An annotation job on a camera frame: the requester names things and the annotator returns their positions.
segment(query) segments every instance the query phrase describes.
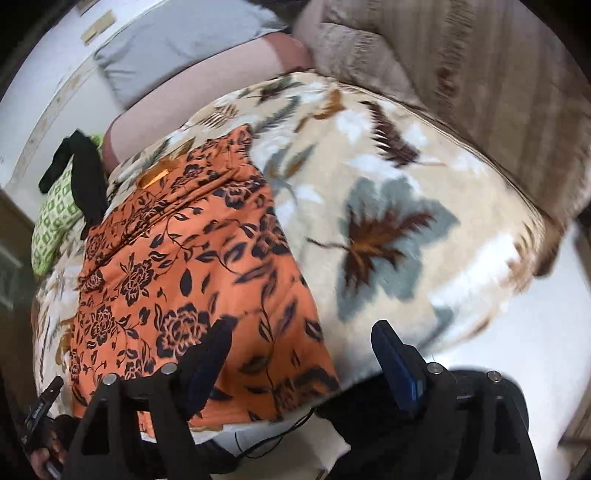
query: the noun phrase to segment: striped brown fabric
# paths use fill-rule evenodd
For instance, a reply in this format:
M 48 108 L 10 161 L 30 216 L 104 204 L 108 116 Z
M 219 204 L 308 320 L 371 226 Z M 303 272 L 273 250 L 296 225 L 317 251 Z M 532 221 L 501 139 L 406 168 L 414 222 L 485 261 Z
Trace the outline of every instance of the striped brown fabric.
M 589 202 L 591 86 L 519 0 L 324 1 L 313 46 L 321 73 L 409 103 L 416 92 L 561 230 Z

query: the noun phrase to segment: wall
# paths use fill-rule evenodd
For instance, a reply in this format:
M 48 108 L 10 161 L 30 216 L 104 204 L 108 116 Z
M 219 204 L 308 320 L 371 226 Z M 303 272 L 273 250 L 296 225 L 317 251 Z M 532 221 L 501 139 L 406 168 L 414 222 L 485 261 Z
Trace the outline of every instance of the wall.
M 82 16 L 72 9 L 44 35 L 0 101 L 0 187 L 10 181 L 22 149 L 59 88 L 108 38 L 160 2 L 100 0 Z M 82 33 L 108 10 L 115 14 L 114 25 L 84 45 Z

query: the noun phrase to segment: gray pillow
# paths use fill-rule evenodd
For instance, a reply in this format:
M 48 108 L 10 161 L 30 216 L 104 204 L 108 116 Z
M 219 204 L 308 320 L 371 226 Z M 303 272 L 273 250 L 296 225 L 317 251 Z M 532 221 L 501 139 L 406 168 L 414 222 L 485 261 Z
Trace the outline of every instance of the gray pillow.
M 112 37 L 95 60 L 130 107 L 191 65 L 285 27 L 244 0 L 168 0 Z

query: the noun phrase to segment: green patterned pillow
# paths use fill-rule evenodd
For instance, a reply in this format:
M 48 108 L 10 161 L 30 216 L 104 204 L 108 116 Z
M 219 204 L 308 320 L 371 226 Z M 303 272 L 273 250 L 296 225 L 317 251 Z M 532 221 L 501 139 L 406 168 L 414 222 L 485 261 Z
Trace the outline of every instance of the green patterned pillow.
M 72 159 L 64 173 L 47 192 L 45 203 L 35 223 L 31 242 L 31 264 L 36 275 L 45 275 L 51 268 L 53 255 L 64 234 L 82 216 L 72 196 Z

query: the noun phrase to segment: orange cloth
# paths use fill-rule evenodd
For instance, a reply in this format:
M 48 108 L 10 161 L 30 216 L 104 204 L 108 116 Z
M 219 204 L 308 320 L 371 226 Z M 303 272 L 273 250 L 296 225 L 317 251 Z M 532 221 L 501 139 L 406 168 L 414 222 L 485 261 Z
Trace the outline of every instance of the orange cloth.
M 70 353 L 75 415 L 103 375 L 177 362 L 220 318 L 235 325 L 232 349 L 192 426 L 280 419 L 338 389 L 250 145 L 242 126 L 178 157 L 90 231 Z M 148 414 L 140 421 L 153 435 Z

